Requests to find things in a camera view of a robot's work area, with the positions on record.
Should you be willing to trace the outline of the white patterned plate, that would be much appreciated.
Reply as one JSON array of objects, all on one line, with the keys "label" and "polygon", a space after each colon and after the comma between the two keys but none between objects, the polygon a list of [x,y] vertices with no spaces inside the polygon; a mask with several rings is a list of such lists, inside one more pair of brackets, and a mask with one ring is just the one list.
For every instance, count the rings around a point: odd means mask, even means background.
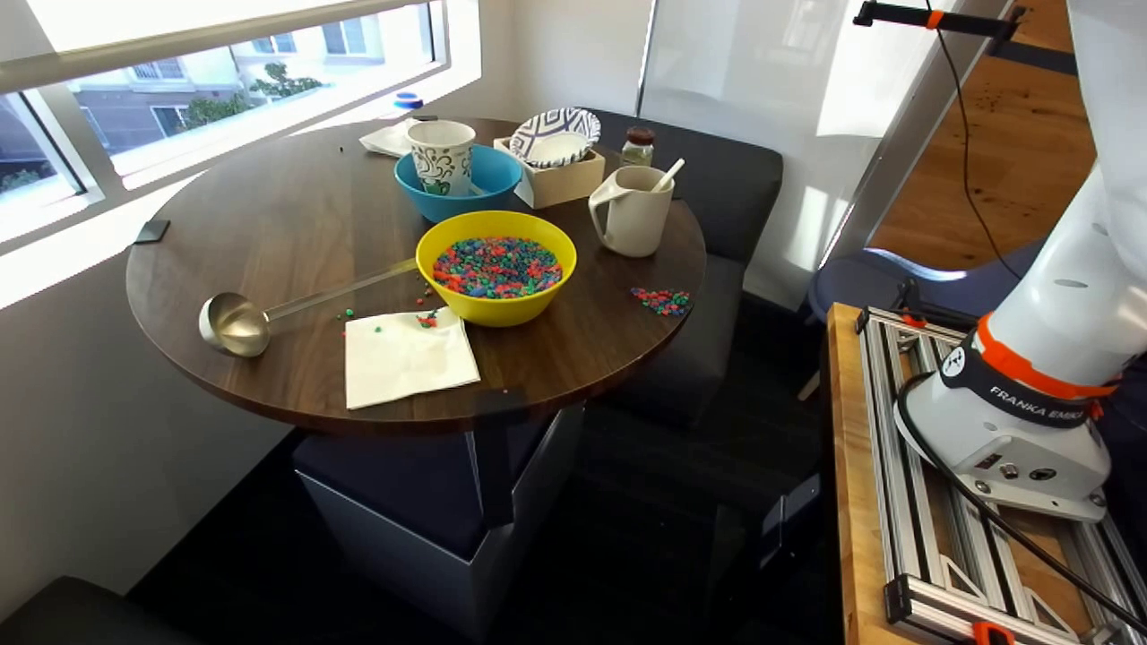
[{"label": "white patterned plate", "polygon": [[531,168],[564,168],[600,144],[603,121],[583,108],[544,108],[520,121],[510,151]]}]

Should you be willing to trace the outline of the grey storage box under table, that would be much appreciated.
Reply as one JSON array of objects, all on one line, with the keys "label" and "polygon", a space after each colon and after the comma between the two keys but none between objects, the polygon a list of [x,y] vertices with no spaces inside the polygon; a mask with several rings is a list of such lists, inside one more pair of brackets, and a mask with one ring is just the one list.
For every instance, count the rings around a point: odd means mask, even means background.
[{"label": "grey storage box under table", "polygon": [[510,430],[511,521],[484,521],[467,433],[335,436],[294,448],[294,475],[345,556],[384,590],[480,641],[582,445],[564,409]]}]

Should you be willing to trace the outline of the scattered coloured beads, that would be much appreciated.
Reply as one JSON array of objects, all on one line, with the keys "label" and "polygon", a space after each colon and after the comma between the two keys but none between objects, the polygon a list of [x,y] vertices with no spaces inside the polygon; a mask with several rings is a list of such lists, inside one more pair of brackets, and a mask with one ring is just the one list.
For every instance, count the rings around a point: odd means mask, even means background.
[{"label": "scattered coloured beads", "polygon": [[670,291],[670,287],[630,287],[636,303],[650,307],[652,315],[683,315],[692,294],[687,291]]}]

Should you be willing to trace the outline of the yellow bowl of beads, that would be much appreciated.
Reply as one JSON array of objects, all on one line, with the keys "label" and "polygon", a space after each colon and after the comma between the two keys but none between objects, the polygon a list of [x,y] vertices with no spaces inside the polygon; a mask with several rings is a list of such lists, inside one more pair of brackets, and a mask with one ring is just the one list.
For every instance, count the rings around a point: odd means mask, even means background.
[{"label": "yellow bowl of beads", "polygon": [[462,213],[415,245],[415,273],[473,325],[539,318],[578,273],[578,245],[531,213]]}]

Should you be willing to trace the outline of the white pitcher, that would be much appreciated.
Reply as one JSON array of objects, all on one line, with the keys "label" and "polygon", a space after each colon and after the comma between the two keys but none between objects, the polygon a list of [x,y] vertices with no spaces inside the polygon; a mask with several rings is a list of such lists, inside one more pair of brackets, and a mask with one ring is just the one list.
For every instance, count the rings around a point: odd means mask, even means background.
[{"label": "white pitcher", "polygon": [[588,215],[607,251],[652,260],[667,229],[670,202],[675,181],[667,172],[625,164],[591,189]]}]

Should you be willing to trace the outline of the blue bowl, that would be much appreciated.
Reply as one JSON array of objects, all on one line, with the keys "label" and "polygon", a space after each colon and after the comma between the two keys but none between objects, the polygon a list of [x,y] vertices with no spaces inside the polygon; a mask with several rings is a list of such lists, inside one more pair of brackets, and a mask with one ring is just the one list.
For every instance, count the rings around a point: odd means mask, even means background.
[{"label": "blue bowl", "polygon": [[480,207],[504,207],[520,184],[523,164],[511,156],[495,151],[486,144],[468,146],[468,187],[453,194],[425,189],[415,175],[411,158],[396,162],[396,187],[425,223],[441,223]]}]

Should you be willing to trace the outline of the small glass jar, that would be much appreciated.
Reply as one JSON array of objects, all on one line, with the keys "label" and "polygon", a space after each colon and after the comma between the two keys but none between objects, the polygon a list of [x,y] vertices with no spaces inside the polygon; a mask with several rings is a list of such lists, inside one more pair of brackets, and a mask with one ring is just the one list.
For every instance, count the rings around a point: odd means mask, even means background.
[{"label": "small glass jar", "polygon": [[630,126],[630,129],[625,133],[620,162],[625,162],[625,164],[650,164],[652,156],[656,156],[656,133],[646,129],[646,126]]}]

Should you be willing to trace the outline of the white napkin near edge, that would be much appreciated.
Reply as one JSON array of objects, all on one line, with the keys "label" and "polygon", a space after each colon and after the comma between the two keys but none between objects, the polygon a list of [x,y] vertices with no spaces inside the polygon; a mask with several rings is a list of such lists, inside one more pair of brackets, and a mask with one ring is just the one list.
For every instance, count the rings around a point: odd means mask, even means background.
[{"label": "white napkin near edge", "polygon": [[480,379],[467,324],[447,307],[387,312],[345,325],[345,405],[368,409]]}]

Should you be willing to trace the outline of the dark grey sofa bench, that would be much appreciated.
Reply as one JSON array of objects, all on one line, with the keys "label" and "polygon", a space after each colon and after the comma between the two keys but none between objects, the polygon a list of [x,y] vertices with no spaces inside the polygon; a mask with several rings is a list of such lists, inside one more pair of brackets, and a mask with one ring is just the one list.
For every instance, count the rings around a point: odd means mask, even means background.
[{"label": "dark grey sofa bench", "polygon": [[771,146],[607,108],[600,108],[600,121],[608,151],[646,129],[660,164],[683,158],[677,197],[707,242],[707,285],[687,318],[656,358],[607,395],[607,405],[670,430],[697,430],[728,375],[742,276],[783,194],[785,162]]}]

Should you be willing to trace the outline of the white patterned paper cup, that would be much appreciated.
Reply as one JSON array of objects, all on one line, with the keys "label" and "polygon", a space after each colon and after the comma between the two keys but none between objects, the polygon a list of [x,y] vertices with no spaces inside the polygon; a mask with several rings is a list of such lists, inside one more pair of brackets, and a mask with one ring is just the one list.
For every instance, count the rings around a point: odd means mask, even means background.
[{"label": "white patterned paper cup", "polygon": [[410,129],[410,156],[423,187],[434,194],[467,187],[473,140],[478,133],[467,121],[415,121]]}]

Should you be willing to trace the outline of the white napkin by window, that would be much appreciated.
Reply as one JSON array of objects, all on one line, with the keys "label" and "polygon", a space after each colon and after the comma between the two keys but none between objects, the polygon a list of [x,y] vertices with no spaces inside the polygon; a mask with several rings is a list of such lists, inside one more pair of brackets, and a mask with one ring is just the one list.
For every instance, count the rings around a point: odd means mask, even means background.
[{"label": "white napkin by window", "polygon": [[401,158],[410,151],[410,129],[411,129],[411,119],[381,126],[362,135],[362,151],[381,158]]}]

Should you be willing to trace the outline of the round wooden table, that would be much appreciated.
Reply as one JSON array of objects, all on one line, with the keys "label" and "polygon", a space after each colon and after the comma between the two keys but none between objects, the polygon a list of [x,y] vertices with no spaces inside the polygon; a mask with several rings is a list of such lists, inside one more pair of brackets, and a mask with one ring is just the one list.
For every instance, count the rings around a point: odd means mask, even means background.
[{"label": "round wooden table", "polygon": [[[707,242],[683,205],[642,263],[603,251],[578,205],[550,220],[582,256],[557,304],[516,331],[473,331],[473,386],[362,411],[345,405],[345,318],[418,307],[425,285],[401,269],[423,220],[390,164],[362,151],[356,126],[272,135],[216,162],[163,207],[165,236],[130,251],[127,299],[141,332],[180,373],[268,418],[356,436],[462,430],[484,521],[504,524],[510,428],[595,398],[663,353],[680,324],[638,304],[642,287],[698,294],[707,285]],[[220,291],[260,307],[308,307],[277,331],[260,358],[244,362],[198,332],[198,312]]]}]

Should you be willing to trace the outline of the blue cap on sill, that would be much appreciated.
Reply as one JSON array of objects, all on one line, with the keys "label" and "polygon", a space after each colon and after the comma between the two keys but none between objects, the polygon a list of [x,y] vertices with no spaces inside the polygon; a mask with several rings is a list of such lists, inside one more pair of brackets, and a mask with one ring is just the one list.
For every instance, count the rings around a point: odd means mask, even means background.
[{"label": "blue cap on sill", "polygon": [[418,94],[396,94],[396,108],[415,110],[415,108],[423,108],[423,98]]}]

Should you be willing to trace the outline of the blue chair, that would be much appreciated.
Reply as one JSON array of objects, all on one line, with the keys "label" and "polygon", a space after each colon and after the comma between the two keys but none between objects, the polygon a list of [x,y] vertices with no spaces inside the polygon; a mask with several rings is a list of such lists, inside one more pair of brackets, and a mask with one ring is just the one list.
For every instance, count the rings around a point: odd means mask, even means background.
[{"label": "blue chair", "polygon": [[807,312],[826,318],[830,304],[912,312],[939,325],[970,331],[1037,263],[1024,245],[975,269],[932,269],[884,246],[828,260],[807,291]]}]

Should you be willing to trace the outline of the metal ladle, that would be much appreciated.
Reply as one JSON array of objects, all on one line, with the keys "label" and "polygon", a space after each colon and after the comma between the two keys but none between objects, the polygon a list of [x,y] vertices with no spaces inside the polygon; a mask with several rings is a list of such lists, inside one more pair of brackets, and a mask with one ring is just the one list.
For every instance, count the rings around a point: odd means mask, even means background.
[{"label": "metal ladle", "polygon": [[337,299],[347,299],[356,291],[376,287],[384,280],[404,276],[411,269],[415,269],[415,263],[404,260],[404,263],[399,263],[399,266],[390,266],[390,269],[384,269],[376,276],[356,280],[356,285],[337,287],[337,291],[308,294],[308,299],[296,299],[296,303],[277,304],[277,307],[260,307],[244,294],[220,291],[220,294],[202,303],[198,332],[202,332],[206,344],[220,349],[223,354],[260,358],[268,353],[268,344],[272,344],[277,325],[288,324],[289,315],[320,307],[320,304],[337,303]]}]

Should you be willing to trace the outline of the wooden robot stand top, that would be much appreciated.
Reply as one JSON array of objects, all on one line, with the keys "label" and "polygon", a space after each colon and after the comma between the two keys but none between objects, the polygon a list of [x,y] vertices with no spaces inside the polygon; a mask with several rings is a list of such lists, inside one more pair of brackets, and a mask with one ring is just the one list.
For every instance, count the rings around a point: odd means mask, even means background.
[{"label": "wooden robot stand top", "polygon": [[845,645],[912,645],[884,620],[884,551],[853,304],[828,307],[830,465]]}]

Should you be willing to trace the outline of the small black object on sill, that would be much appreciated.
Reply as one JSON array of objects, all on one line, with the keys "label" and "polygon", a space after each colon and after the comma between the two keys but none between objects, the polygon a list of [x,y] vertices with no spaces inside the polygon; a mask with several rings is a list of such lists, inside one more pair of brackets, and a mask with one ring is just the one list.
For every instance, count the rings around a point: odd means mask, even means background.
[{"label": "small black object on sill", "polygon": [[136,245],[163,245],[168,227],[173,227],[168,220],[145,223],[141,233],[136,233]]}]

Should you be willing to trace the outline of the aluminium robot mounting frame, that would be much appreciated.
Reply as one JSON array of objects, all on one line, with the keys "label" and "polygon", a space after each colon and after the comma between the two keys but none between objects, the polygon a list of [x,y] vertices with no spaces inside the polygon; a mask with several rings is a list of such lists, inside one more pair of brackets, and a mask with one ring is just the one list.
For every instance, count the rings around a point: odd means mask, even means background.
[{"label": "aluminium robot mounting frame", "polygon": [[1147,645],[1142,576],[1110,521],[1007,509],[985,521],[900,436],[897,386],[957,344],[888,312],[859,312],[866,428],[883,502],[884,620],[907,641],[961,645],[979,625],[1016,645]]}]

